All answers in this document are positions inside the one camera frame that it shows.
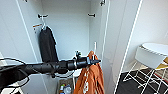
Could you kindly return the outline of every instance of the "open cabinet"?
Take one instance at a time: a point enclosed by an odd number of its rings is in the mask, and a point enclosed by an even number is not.
[[[104,88],[113,94],[118,83],[125,52],[140,0],[1,0],[0,52],[26,63],[40,63],[38,36],[42,20],[52,30],[59,60],[72,59],[75,51],[87,56],[94,50],[102,60]],[[24,94],[54,94],[57,78],[37,74],[22,87]]]

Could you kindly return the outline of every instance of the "floor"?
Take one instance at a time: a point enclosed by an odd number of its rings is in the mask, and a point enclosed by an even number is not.
[[[124,77],[126,76],[127,73],[122,73],[120,76],[120,81],[117,87],[117,91],[116,94],[140,94],[142,91],[142,87],[138,88],[139,84],[137,82],[135,82],[134,80],[129,80],[126,82],[123,82]],[[154,88],[157,88],[158,85],[156,84],[152,84],[152,86]],[[161,89],[160,89],[160,94],[163,94],[163,92],[167,89],[167,87],[162,84],[161,85]],[[150,87],[147,86],[147,88],[145,89],[145,92],[143,94],[154,94],[155,91]]]

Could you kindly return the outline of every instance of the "hanging black garment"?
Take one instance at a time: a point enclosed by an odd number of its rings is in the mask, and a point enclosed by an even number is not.
[[[39,43],[42,61],[58,62],[58,57],[55,49],[56,42],[49,27],[46,27],[46,30],[41,30],[39,35]]]

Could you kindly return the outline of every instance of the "orange cloth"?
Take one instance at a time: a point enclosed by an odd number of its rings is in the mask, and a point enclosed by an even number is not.
[[[93,54],[94,52],[90,51],[88,55],[89,59],[92,59]],[[103,72],[99,63],[91,65],[88,69],[82,69],[73,94],[95,94],[95,91],[97,91],[97,94],[104,94]]]

